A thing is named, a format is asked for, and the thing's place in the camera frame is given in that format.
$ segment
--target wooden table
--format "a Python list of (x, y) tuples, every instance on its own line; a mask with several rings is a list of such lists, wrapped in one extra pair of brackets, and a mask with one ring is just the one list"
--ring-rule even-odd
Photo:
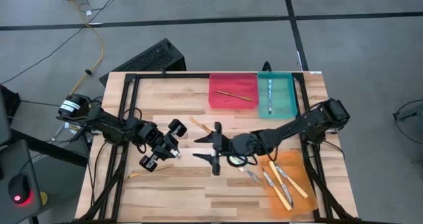
[[(124, 77), (125, 73), (111, 73), (104, 94), (102, 107), (115, 116), (118, 114)], [(327, 99), (321, 73), (304, 73), (304, 78), (310, 104)], [(252, 182), (245, 173), (230, 167), (224, 159), (221, 159), (221, 175), (212, 176), (210, 165), (192, 156), (193, 153), (212, 153), (212, 147), (211, 144), (193, 142), (206, 133), (190, 122), (189, 117), (209, 128), (213, 128), (215, 121), (220, 121), (227, 137), (252, 130), (276, 128), (290, 120), (260, 119), (256, 110), (211, 109), (208, 104), (208, 87), (208, 79), (141, 79), (136, 107), (142, 110), (143, 119), (157, 123), (161, 131), (167, 132), (169, 122), (177, 118), (185, 124), (188, 132), (178, 139), (182, 159), (159, 161), (159, 166), (166, 163), (174, 164), (174, 167), (125, 179), (118, 221), (275, 221), (269, 208), (266, 191)], [(129, 89), (127, 106), (130, 103), (131, 91), (132, 86)], [(302, 108), (299, 86), (297, 93)], [(337, 135), (329, 135), (327, 139), (339, 145)], [(101, 136), (94, 139), (90, 154), (92, 167), (102, 144)], [(280, 149), (301, 150), (298, 136), (283, 141)], [(96, 197), (104, 187), (110, 150), (111, 146), (106, 145), (98, 161)], [(357, 216), (342, 154), (332, 147), (322, 145), (321, 157), (328, 189), (348, 213)], [(142, 154), (134, 145), (130, 145), (125, 177), (135, 170), (142, 170), (138, 164), (141, 158)], [(317, 197), (320, 211), (324, 216), (320, 192), (317, 192)], [(76, 218), (89, 209), (90, 198), (91, 185), (87, 169)], [(111, 215), (113, 198), (114, 191), (109, 197), (107, 217)], [(296, 215), (289, 220), (312, 221), (313, 214), (310, 212)]]

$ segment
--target green tray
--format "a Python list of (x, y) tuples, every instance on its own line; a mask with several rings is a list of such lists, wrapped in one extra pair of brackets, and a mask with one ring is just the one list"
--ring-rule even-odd
[[(297, 115), (291, 73), (257, 73), (258, 113), (261, 118), (292, 118)], [(269, 114), (269, 79), (272, 80), (272, 113)]]

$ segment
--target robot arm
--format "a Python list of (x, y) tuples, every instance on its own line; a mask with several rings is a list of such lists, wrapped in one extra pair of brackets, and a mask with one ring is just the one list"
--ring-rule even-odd
[[(215, 123), (215, 131), (206, 137), (197, 139), (198, 143), (213, 143), (215, 155), (194, 154), (207, 160), (212, 166), (214, 175), (220, 174), (219, 157), (227, 157), (227, 162), (234, 167), (245, 166), (247, 157), (270, 154), (284, 139), (293, 135), (305, 135), (312, 143), (321, 143), (325, 139), (325, 132), (329, 128), (341, 130), (350, 119), (339, 100), (328, 99), (315, 105), (315, 108), (304, 113), (300, 118), (276, 129), (265, 129), (236, 135), (228, 139), (222, 134), (219, 122)], [(244, 157), (244, 163), (234, 164), (230, 156)]]
[(179, 156), (178, 141), (173, 137), (182, 137), (186, 127), (182, 122), (174, 119), (169, 124), (169, 131), (164, 134), (157, 129), (157, 124), (147, 122), (141, 118), (117, 118), (105, 112), (99, 103), (89, 97), (79, 94), (69, 95), (59, 109), (58, 119), (81, 127), (99, 130), (106, 142), (119, 146), (132, 142), (140, 147), (147, 144), (153, 152), (151, 157), (144, 155), (139, 164), (150, 172), (157, 166), (156, 161), (162, 161)]

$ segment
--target red tray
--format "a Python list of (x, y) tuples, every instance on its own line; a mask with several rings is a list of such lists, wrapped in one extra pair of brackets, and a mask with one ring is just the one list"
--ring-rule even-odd
[[(222, 91), (245, 96), (252, 102), (217, 93)], [(211, 108), (254, 109), (258, 104), (258, 84), (255, 74), (210, 74), (209, 104)]]

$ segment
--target orange tray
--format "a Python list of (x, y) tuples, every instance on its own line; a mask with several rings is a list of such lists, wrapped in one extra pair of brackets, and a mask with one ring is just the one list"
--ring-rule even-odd
[[(283, 219), (293, 215), (309, 213), (310, 211), (316, 210), (319, 205), (317, 203), (313, 188), (311, 187), (310, 180), (305, 171), (301, 154), (296, 150), (279, 152), (278, 159), (276, 160), (275, 164), (279, 165), (282, 170), (284, 170), (286, 174), (291, 177), (308, 194), (308, 196), (307, 198), (304, 198), (292, 186), (288, 179), (284, 178), (282, 175), (280, 175), (280, 173), (278, 173), (282, 179), (282, 182), (288, 187), (289, 194), (293, 200), (293, 208), (288, 211), (276, 195), (273, 187), (269, 185), (263, 173), (261, 173), (263, 183), (265, 184), (268, 193), (270, 208), (272, 209), (274, 217), (277, 219)], [(259, 165), (267, 172), (275, 186), (286, 198), (284, 190), (282, 189), (278, 179), (276, 179), (272, 169), (270, 168), (269, 158), (266, 155), (259, 157)]]

